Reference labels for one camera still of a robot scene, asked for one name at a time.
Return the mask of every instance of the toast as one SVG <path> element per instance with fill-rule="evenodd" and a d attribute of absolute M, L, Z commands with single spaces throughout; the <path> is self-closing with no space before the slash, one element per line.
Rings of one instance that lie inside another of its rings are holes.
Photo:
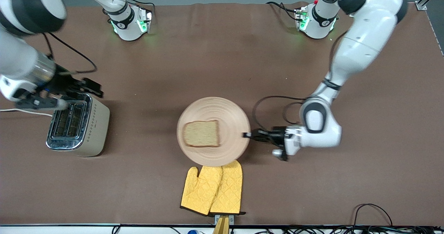
<path fill-rule="evenodd" d="M 219 147 L 219 121 L 193 121 L 183 127 L 187 147 Z"/>

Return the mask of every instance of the brown table surface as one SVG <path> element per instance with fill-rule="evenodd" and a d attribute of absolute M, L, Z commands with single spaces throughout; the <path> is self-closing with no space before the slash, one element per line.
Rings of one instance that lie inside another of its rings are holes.
<path fill-rule="evenodd" d="M 156 8 L 151 35 L 125 42 L 101 8 L 68 8 L 57 35 L 99 66 L 88 77 L 103 85 L 111 110 L 104 152 L 79 158 L 51 151 L 49 117 L 1 113 L 0 223 L 212 223 L 179 209 L 195 166 L 176 141 L 180 114 L 218 96 L 251 119 L 264 96 L 308 95 L 327 71 L 334 39 L 351 25 L 340 16 L 327 38 L 312 40 L 269 5 L 164 6 Z M 42 36 L 29 42 L 47 52 Z M 90 68 L 51 42 L 57 63 Z M 271 144 L 250 142 L 239 159 L 247 214 L 236 223 L 350 224 L 354 207 L 371 202 L 395 225 L 442 224 L 443 65 L 426 13 L 410 4 L 379 57 L 333 103 L 339 147 L 304 148 L 282 162 Z M 264 103 L 258 116 L 268 127 L 286 125 L 281 111 L 289 102 Z M 297 109 L 292 115 L 298 120 Z M 369 208 L 358 223 L 387 221 Z"/>

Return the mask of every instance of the oven mitt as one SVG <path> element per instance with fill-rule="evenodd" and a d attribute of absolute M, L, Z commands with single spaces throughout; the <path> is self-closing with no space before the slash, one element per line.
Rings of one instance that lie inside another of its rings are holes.
<path fill-rule="evenodd" d="M 214 215 L 239 215 L 241 210 L 242 167 L 237 160 L 222 166 L 222 180 L 210 212 Z"/>
<path fill-rule="evenodd" d="M 180 207 L 208 215 L 222 179 L 222 167 L 203 166 L 198 175 L 197 167 L 188 171 Z"/>

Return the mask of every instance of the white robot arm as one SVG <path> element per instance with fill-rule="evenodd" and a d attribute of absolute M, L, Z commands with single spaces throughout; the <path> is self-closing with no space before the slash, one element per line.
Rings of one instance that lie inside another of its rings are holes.
<path fill-rule="evenodd" d="M 134 41 L 150 28 L 152 12 L 127 0 L 95 0 L 111 18 L 111 24 L 124 41 Z"/>
<path fill-rule="evenodd" d="M 65 68 L 29 46 L 22 37 L 59 30 L 66 18 L 62 0 L 0 0 L 0 90 L 22 109 L 64 109 L 48 94 L 103 95 L 90 79 L 78 81 Z"/>
<path fill-rule="evenodd" d="M 298 11 L 302 21 L 296 22 L 296 26 L 308 37 L 322 39 L 333 30 L 338 11 L 338 0 L 317 0 Z"/>
<path fill-rule="evenodd" d="M 111 18 L 114 31 L 126 41 L 147 33 L 151 11 L 126 0 L 95 0 Z M 88 92 L 103 96 L 100 84 L 90 79 L 78 81 L 22 37 L 59 30 L 66 19 L 62 0 L 0 0 L 0 91 L 22 109 L 64 109 L 60 98 L 49 94 Z"/>
<path fill-rule="evenodd" d="M 301 147 L 336 147 L 341 141 L 341 126 L 330 109 L 341 87 L 352 74 L 366 69 L 387 43 L 396 24 L 407 12 L 404 0 L 338 0 L 354 22 L 339 44 L 329 72 L 300 109 L 301 125 L 278 126 L 270 132 L 255 129 L 244 134 L 279 147 L 273 155 L 287 160 Z"/>

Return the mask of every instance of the wooden plate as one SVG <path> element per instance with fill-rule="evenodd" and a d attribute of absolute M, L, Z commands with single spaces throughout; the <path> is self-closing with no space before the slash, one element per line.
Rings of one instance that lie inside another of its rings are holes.
<path fill-rule="evenodd" d="M 219 121 L 219 147 L 187 147 L 183 127 L 193 121 Z M 245 112 L 235 103 L 218 97 L 207 97 L 190 104 L 177 123 L 177 140 L 182 151 L 192 161 L 203 166 L 224 166 L 239 158 L 249 139 L 242 133 L 250 132 Z"/>

